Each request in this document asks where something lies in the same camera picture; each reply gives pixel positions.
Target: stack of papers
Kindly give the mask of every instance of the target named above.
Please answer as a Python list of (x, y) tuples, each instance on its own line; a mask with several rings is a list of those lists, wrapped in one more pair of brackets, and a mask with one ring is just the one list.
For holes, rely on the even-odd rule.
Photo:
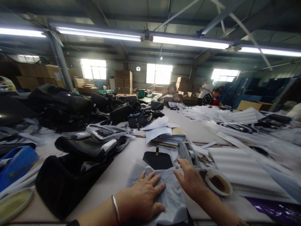
[(152, 144), (157, 147), (170, 150), (178, 150), (178, 144), (186, 140), (186, 134), (181, 128), (172, 128), (171, 133), (164, 133), (152, 140)]
[(186, 134), (176, 124), (168, 123), (164, 116), (153, 121), (141, 130), (145, 130), (146, 143), (169, 150), (178, 150), (178, 144), (186, 140)]

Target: window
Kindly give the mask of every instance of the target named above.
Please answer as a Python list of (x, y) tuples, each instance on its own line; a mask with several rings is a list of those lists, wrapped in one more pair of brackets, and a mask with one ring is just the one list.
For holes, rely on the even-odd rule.
[(81, 59), (82, 72), (84, 78), (88, 79), (107, 79), (106, 61)]
[(237, 70), (214, 69), (211, 79), (213, 79), (214, 82), (232, 82), (233, 79), (239, 75), (239, 72), (240, 71)]
[(169, 84), (172, 65), (147, 64), (146, 83)]
[(19, 62), (23, 63), (36, 63), (40, 60), (39, 56), (31, 56), (31, 55), (18, 55)]

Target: table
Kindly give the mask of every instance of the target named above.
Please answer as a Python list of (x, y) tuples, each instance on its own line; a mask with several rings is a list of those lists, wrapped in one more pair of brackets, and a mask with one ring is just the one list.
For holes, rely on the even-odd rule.
[[(169, 110), (165, 107), (162, 112), (169, 117), (169, 122), (178, 124), (187, 134), (188, 138), (195, 142), (210, 143), (216, 141), (221, 144), (228, 144), (209, 129), (202, 125), (201, 122), (191, 121), (184, 117), (181, 113)], [(39, 135), (41, 138), (47, 139), (44, 146), (37, 147), (36, 152), (40, 156), (40, 160), (36, 165), (41, 164), (50, 155), (61, 155), (62, 152), (54, 146), (55, 140), (60, 134)], [(126, 181), (132, 165), (137, 159), (142, 159), (145, 151), (155, 151), (154, 146), (146, 145), (145, 138), (136, 138), (129, 142), (127, 147), (115, 157), (111, 165), (101, 175), (95, 185), (86, 194), (83, 200), (66, 218), (65, 221), (70, 222), (77, 217), (96, 208), (99, 204), (109, 199), (112, 194), (117, 193), (125, 187)], [(184, 191), (185, 202), (188, 211), (193, 220), (211, 220), (210, 217), (194, 202)], [(244, 197), (240, 197), (235, 192), (228, 197), (221, 198), (226, 206), (234, 211), (240, 218), (248, 222), (273, 222), (267, 215), (259, 213)], [(36, 190), (34, 198), (30, 205), (13, 221), (13, 223), (28, 222), (59, 222), (59, 220), (47, 209), (43, 204)]]

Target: black hair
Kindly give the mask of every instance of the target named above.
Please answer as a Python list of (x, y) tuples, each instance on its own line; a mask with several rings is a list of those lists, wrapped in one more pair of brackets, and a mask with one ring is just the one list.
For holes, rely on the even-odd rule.
[(167, 87), (167, 90), (169, 91), (169, 89), (170, 89), (171, 87), (174, 87), (174, 88), (175, 88), (175, 91), (177, 91), (177, 87), (176, 87), (176, 85), (173, 84), (173, 83), (169, 84), (169, 86)]

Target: ceiling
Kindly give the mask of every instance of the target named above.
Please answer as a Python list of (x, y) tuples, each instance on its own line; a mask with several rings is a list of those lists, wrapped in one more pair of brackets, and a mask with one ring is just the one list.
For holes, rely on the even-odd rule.
[[(237, 0), (219, 0), (226, 8)], [(118, 29), (153, 31), (162, 22), (182, 10), (192, 0), (2, 0), (0, 24), (10, 27), (47, 27), (48, 20), (108, 26)], [(245, 0), (233, 14), (243, 22), (261, 46), (279, 46), (301, 49), (301, 3), (290, 0)], [(218, 15), (211, 0), (199, 0), (192, 7), (160, 27), (157, 32), (180, 35), (195, 35)], [(225, 30), (233, 28), (228, 39), (238, 44), (252, 44), (249, 36), (227, 16)], [(207, 38), (223, 36), (221, 23), (205, 34)], [(158, 59), (161, 55), (167, 62), (196, 66), (243, 65), (266, 67), (258, 54), (236, 53), (231, 50), (204, 49), (143, 42), (112, 41), (74, 35), (60, 35), (66, 57), (93, 56), (120, 61)], [(52, 50), (47, 39), (0, 36), (0, 48), (4, 52), (27, 52), (51, 57)], [(292, 57), (267, 56), (270, 64), (298, 60)]]

